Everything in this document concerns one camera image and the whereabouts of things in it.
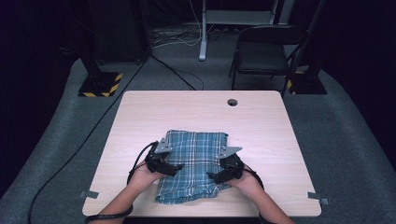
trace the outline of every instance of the gray carpet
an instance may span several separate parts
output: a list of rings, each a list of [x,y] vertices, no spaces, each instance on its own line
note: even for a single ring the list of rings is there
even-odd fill
[[[205,91],[229,90],[228,70],[234,41],[234,35],[210,40],[205,62],[198,62],[199,45],[167,45],[154,49],[153,53],[170,66],[198,76]],[[39,194],[32,223],[83,223],[84,200],[78,195],[90,187],[121,91],[124,88],[189,89],[180,78],[151,58],[145,64],[107,63],[101,69],[124,74],[116,94],[108,98],[78,97],[86,71],[81,61],[74,64],[48,129],[0,201],[0,223],[26,223],[37,191],[75,153],[73,160]],[[197,77],[180,74],[197,90],[202,88]],[[284,103],[315,189],[332,204],[323,206],[319,217],[293,219],[297,223],[396,223],[394,170],[343,88],[324,72],[319,77],[327,95],[286,94]],[[272,86],[268,79],[262,83],[265,87]],[[87,136],[88,140],[80,147]]]

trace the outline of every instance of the folded cloth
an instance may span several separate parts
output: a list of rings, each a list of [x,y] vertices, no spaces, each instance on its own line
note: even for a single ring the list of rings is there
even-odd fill
[[[221,147],[227,147],[227,133],[193,133],[171,130],[166,134],[172,148],[167,162],[184,163],[175,176],[165,176],[160,180],[157,203],[176,204],[201,198],[214,198],[226,184],[216,184],[206,172],[218,173]]]

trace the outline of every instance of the wire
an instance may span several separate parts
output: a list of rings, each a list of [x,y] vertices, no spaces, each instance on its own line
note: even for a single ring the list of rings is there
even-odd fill
[[[186,79],[184,79],[184,78],[178,73],[178,72],[180,72],[180,71],[178,71],[178,70],[176,70],[175,68],[169,66],[167,63],[165,63],[165,62],[159,60],[159,59],[158,59],[157,57],[155,57],[153,54],[151,54],[151,57],[153,58],[153,60],[154,60],[155,63],[158,63],[158,64],[160,64],[160,65],[166,67],[166,68],[169,69],[171,72],[173,72],[176,76],[178,76],[184,83],[186,83],[186,85],[190,88],[190,90],[196,91],[196,89],[195,89]],[[204,82],[203,82],[198,76],[196,76],[196,75],[194,75],[194,74],[190,74],[190,73],[186,73],[186,74],[189,74],[189,75],[192,75],[192,76],[197,77],[197,78],[201,81],[202,90],[204,89]]]
[[[103,120],[103,118],[105,117],[105,115],[108,113],[108,111],[113,107],[113,105],[120,99],[120,97],[122,96],[122,93],[125,92],[126,88],[129,86],[129,84],[132,82],[132,80],[137,76],[137,74],[139,73],[139,71],[142,69],[143,65],[146,63],[147,59],[145,61],[143,61],[140,65],[140,67],[137,69],[137,71],[134,73],[134,75],[130,78],[130,80],[128,81],[128,83],[125,85],[125,87],[121,90],[120,94],[117,96],[117,98],[113,101],[113,103],[107,108],[107,110],[105,111],[105,113],[102,115],[101,118],[99,118],[99,120],[95,123],[95,125],[93,126],[93,128],[91,129],[91,131],[88,133],[88,135],[85,137],[84,141],[82,142],[82,144],[80,145],[80,147],[76,150],[76,152],[64,163],[64,165],[61,166],[61,168],[58,169],[57,172],[55,172],[55,174],[53,176],[51,176],[49,178],[49,180],[47,180],[44,185],[38,190],[38,192],[35,194],[35,197],[33,198],[32,202],[30,203],[30,207],[29,207],[29,212],[28,212],[28,223],[31,224],[32,223],[32,211],[33,211],[33,206],[35,205],[35,200],[37,199],[37,197],[39,196],[39,194],[43,191],[43,189],[48,185],[48,183],[57,175],[59,174],[62,169],[71,161],[73,160],[76,155],[81,151],[81,149],[85,146],[85,144],[87,143],[88,139],[91,137],[91,135],[93,134],[93,131],[95,131],[95,129],[98,127],[98,125],[100,124],[100,122]]]

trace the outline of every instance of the hand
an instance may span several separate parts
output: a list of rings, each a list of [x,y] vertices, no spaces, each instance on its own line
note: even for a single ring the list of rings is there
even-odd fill
[[[134,175],[127,188],[134,189],[138,193],[145,191],[154,181],[165,176],[157,172],[152,173],[144,161],[141,161],[136,167],[138,168],[134,170]]]
[[[239,191],[241,191],[241,193],[247,196],[249,199],[254,197],[254,194],[257,192],[257,190],[262,190],[262,186],[260,186],[259,181],[257,181],[257,179],[247,171],[242,173],[241,178],[232,179],[225,183],[239,189]]]

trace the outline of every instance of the wooden table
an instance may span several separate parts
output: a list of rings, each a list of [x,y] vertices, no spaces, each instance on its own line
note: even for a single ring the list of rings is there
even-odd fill
[[[228,101],[235,99],[237,105]],[[229,147],[242,147],[241,160],[257,171],[265,190],[291,217],[321,212],[280,94],[276,91],[127,91],[107,138],[87,198],[86,216],[95,215],[125,187],[137,155],[169,130],[225,132]],[[165,205],[154,202],[158,181],[134,202],[131,217],[256,217],[254,204],[236,189],[217,198]]]

